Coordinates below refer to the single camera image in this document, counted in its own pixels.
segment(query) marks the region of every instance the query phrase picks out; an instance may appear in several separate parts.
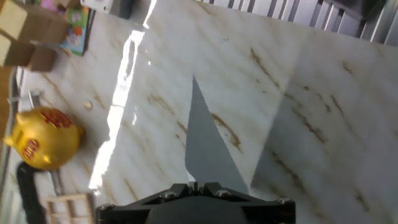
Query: brown vein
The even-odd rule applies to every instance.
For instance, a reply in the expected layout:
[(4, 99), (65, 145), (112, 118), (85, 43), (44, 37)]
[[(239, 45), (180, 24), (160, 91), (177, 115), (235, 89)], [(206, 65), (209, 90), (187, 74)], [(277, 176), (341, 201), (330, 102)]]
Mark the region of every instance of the brown vein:
[(157, 162), (155, 162), (155, 166), (160, 170), (160, 172), (161, 172), (163, 175), (166, 175), (166, 174), (163, 172), (162, 168), (160, 168), (160, 165), (159, 165)]
[(285, 93), (285, 97), (288, 98), (288, 99), (291, 99), (292, 101), (294, 101), (297, 104), (298, 107), (302, 107), (303, 106), (303, 104), (301, 104), (299, 102), (299, 100), (296, 100), (292, 95)]
[(181, 122), (177, 121), (177, 124), (178, 124), (178, 126), (181, 128), (181, 130), (182, 130), (185, 134), (188, 133), (188, 130), (184, 127), (184, 125), (183, 125)]
[(86, 163), (83, 162), (83, 161), (80, 161), (80, 162), (81, 162), (81, 164), (83, 165), (83, 167), (85, 168), (87, 174), (90, 176), (90, 175), (91, 175), (91, 171), (90, 171), (90, 169), (88, 168), (88, 166), (86, 165)]
[(350, 75), (354, 75), (353, 70), (348, 68), (346, 61), (342, 61), (341, 64), (343, 64), (343, 69), (346, 70), (346, 72), (348, 72)]
[(338, 104), (336, 98), (333, 95), (330, 95), (330, 98), (333, 101), (333, 103), (335, 104), (335, 106), (337, 107), (337, 109), (340, 111), (341, 117), (343, 117), (344, 123), (347, 125), (349, 131), (353, 132), (353, 127), (348, 123), (348, 121), (344, 115), (343, 109), (341, 109), (341, 106)]
[(114, 197), (112, 192), (108, 189), (108, 187), (109, 187), (108, 183), (103, 181), (103, 187), (104, 187), (106, 196), (110, 197), (112, 199), (113, 203), (117, 205), (118, 201), (116, 201), (116, 198)]
[(65, 55), (67, 55), (68, 58), (70, 58), (70, 53), (67, 50), (62, 49), (62, 51), (63, 51), (63, 53), (65, 53)]
[(99, 103), (100, 107), (105, 110), (105, 105), (101, 101), (100, 96), (98, 96), (97, 92), (95, 92), (94, 90), (92, 90), (92, 91), (93, 91), (93, 94), (94, 94), (94, 100), (97, 101)]
[(361, 204), (365, 212), (370, 212), (369, 204), (365, 201), (364, 197), (358, 189), (355, 189), (355, 200)]
[[(180, 136), (179, 136), (178, 134), (176, 134), (175, 137), (176, 137), (177, 139), (180, 139)], [(186, 145), (184, 144), (184, 142), (181, 142), (181, 144), (182, 144), (182, 146), (183, 146), (184, 148), (186, 147)]]
[(300, 193), (307, 195), (307, 191), (303, 185), (303, 182), (300, 180), (299, 176), (293, 172), (280, 158), (275, 152), (271, 152), (275, 162), (284, 170), (286, 174), (288, 174), (292, 178), (293, 184), (298, 188)]
[(45, 78), (49, 84), (51, 84), (51, 85), (53, 86), (55, 94), (57, 94), (57, 95), (59, 96), (59, 98), (61, 98), (61, 100), (62, 100), (70, 109), (72, 109), (72, 107), (71, 107), (70, 104), (68, 103), (67, 99), (62, 95), (62, 93), (61, 93), (60, 89), (58, 88), (58, 86), (57, 86), (53, 81), (51, 81), (51, 79), (49, 79), (44, 73), (40, 72), (39, 74), (40, 74), (43, 78)]
[(279, 83), (276, 80), (274, 80), (274, 78), (270, 75), (270, 73), (267, 71), (267, 69), (263, 66), (263, 64), (261, 63), (261, 58), (254, 52), (253, 48), (250, 48), (250, 52), (251, 52), (251, 58), (256, 63), (256, 65), (262, 70), (262, 72), (264, 72), (264, 74), (266, 74), (268, 76), (269, 80), (277, 88), (280, 88)]
[(211, 12), (206, 8), (206, 6), (205, 6), (203, 3), (200, 3), (200, 2), (197, 2), (197, 1), (195, 1), (195, 2), (198, 3), (198, 5), (199, 5), (207, 14), (211, 15)]
[(134, 197), (134, 199), (138, 200), (138, 196), (137, 196), (136, 192), (134, 191), (134, 189), (131, 187), (130, 183), (126, 179), (124, 179), (124, 183), (126, 183), (126, 185), (129, 188), (132, 196)]
[(271, 190), (274, 195), (278, 196), (279, 198), (284, 198), (286, 197), (275, 184), (270, 184), (269, 189)]
[(321, 94), (317, 93), (317, 96), (319, 97), (319, 100), (322, 101), (322, 103), (325, 105), (326, 112), (331, 113), (331, 107), (323, 100), (323, 97)]
[(149, 96), (149, 97), (147, 98), (147, 101), (148, 101), (150, 104), (152, 104), (152, 102), (156, 102), (156, 103), (160, 104), (161, 107), (163, 107), (164, 109), (170, 111), (170, 113), (171, 113), (172, 115), (175, 114), (174, 111), (173, 111), (173, 109), (172, 109), (172, 108), (163, 100), (163, 98), (160, 97), (160, 96), (151, 95), (151, 96)]
[(231, 134), (231, 137), (229, 139), (230, 143), (234, 145), (240, 153), (243, 153), (239, 145), (241, 144), (241, 141), (239, 140), (238, 136), (234, 133), (232, 128), (230, 128), (217, 114), (212, 113), (211, 117), (220, 124), (220, 126), (226, 128), (228, 132)]
[(128, 125), (127, 121), (124, 120), (124, 119), (122, 120), (122, 125), (123, 125), (124, 127), (127, 128), (127, 130), (130, 132), (130, 135), (131, 135), (132, 138), (135, 140), (135, 142), (137, 143), (137, 145), (141, 148), (141, 150), (142, 150), (143, 152), (146, 152), (146, 148), (145, 148), (145, 146), (144, 146), (143, 143), (142, 143), (141, 137), (135, 132), (135, 130), (131, 129), (132, 126), (131, 126), (131, 125)]
[(51, 107), (54, 107), (53, 104), (51, 102), (49, 102), (46, 98), (44, 98), (44, 96), (40, 95), (40, 99), (42, 99), (44, 102), (46, 102), (48, 105), (50, 105)]
[(308, 130), (317, 137), (317, 139), (325, 144), (327, 142), (327, 138), (323, 136), (322, 131), (319, 128), (314, 128), (307, 120), (307, 118), (302, 115), (300, 112), (298, 112), (294, 107), (292, 107), (292, 111), (296, 116), (299, 118), (299, 120), (308, 128)]

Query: yellow piggy bank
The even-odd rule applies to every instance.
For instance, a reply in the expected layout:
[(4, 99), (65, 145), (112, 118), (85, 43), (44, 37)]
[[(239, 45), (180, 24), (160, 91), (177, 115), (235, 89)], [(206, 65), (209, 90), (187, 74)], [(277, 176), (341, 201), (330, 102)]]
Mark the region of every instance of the yellow piggy bank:
[(42, 170), (58, 169), (76, 153), (84, 129), (61, 111), (38, 107), (16, 114), (12, 134), (4, 143), (16, 149), (30, 166)]

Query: screw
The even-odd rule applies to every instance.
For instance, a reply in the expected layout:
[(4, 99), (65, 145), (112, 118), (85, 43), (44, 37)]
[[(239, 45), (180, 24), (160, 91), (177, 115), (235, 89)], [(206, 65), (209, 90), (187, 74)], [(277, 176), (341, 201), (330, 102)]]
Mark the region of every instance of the screw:
[(289, 199), (289, 198), (278, 199), (278, 202), (281, 203), (281, 204), (284, 204), (284, 203), (289, 202), (289, 201), (291, 201), (291, 199)]
[(217, 190), (217, 197), (228, 197), (231, 193), (227, 190)]
[(114, 207), (114, 204), (106, 203), (99, 207), (100, 210), (108, 210)]
[(164, 192), (160, 195), (160, 197), (162, 197), (164, 199), (170, 199), (170, 198), (174, 198), (176, 196), (177, 196), (177, 194), (175, 192)]

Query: gray triangular blade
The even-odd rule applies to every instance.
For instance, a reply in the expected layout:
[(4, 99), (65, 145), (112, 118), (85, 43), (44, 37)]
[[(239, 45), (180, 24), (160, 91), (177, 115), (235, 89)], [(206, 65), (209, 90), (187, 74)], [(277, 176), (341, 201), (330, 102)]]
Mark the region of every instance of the gray triangular blade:
[(248, 193), (248, 187), (218, 132), (195, 77), (185, 167), (197, 182), (219, 182), (223, 187)]

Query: marble floor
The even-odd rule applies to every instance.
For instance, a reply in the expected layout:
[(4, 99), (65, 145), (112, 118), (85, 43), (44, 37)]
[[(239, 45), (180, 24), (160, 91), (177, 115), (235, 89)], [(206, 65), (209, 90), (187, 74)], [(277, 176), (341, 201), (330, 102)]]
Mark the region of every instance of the marble floor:
[[(66, 194), (126, 205), (187, 182), (194, 75), (251, 195), (294, 199), (297, 223), (398, 222), (398, 49), (194, 1), (137, 17), (97, 14), (83, 58), (24, 75), (22, 94), (86, 129)], [(53, 195), (48, 175), (36, 183)]]

